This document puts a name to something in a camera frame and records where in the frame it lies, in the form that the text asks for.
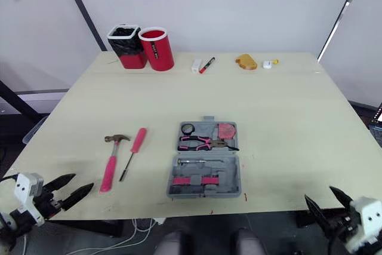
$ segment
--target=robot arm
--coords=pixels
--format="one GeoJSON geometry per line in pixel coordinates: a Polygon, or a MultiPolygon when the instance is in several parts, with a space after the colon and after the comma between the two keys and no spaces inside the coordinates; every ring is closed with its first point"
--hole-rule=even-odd
{"type": "Polygon", "coordinates": [[[41,226],[46,220],[63,210],[68,210],[92,189],[93,183],[82,186],[72,192],[65,200],[53,199],[53,191],[67,185],[75,174],[66,174],[44,185],[43,178],[36,173],[20,173],[16,179],[14,194],[21,206],[10,214],[0,214],[0,254],[6,254],[20,237],[32,230],[34,225],[41,226]]]}
{"type": "Polygon", "coordinates": [[[352,200],[338,188],[330,187],[344,206],[346,216],[326,218],[311,198],[305,195],[306,204],[325,236],[330,238],[328,254],[336,238],[339,238],[350,254],[382,255],[382,203],[373,198],[352,200]]]}

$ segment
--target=pliers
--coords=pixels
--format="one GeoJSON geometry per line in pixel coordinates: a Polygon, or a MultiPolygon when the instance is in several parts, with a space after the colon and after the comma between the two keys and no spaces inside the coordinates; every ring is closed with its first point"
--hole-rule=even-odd
{"type": "Polygon", "coordinates": [[[211,140],[209,137],[199,137],[199,136],[186,136],[180,137],[180,142],[196,141],[202,142],[202,145],[199,146],[178,146],[178,150],[211,150],[212,148],[224,148],[228,147],[229,149],[239,150],[228,146],[227,142],[224,140],[211,140]]]}

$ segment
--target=open tool kit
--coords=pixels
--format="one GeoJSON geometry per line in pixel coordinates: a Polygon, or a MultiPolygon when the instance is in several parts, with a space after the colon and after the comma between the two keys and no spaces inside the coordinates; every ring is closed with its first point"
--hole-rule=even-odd
{"type": "Polygon", "coordinates": [[[238,133],[234,122],[182,122],[172,161],[170,198],[236,197],[241,193],[238,133]]]}

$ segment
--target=hammer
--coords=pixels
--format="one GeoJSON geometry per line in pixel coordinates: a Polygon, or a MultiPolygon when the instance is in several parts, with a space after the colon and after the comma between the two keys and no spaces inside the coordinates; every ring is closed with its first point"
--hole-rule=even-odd
{"type": "Polygon", "coordinates": [[[103,180],[101,183],[100,193],[108,193],[112,188],[113,176],[115,171],[115,165],[117,163],[117,150],[119,146],[119,142],[121,140],[130,140],[129,137],[123,134],[115,134],[114,136],[105,137],[105,142],[114,141],[114,148],[112,155],[109,158],[109,162],[106,165],[105,174],[103,176],[103,180]]]}

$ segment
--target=hammer head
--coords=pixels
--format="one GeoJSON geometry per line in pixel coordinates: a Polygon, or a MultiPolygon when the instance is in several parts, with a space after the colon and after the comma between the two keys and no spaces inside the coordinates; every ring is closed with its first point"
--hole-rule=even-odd
{"type": "Polygon", "coordinates": [[[129,137],[123,135],[123,134],[115,134],[114,136],[107,136],[105,137],[105,142],[111,142],[111,141],[114,141],[114,142],[120,142],[121,140],[130,140],[129,137]]]}

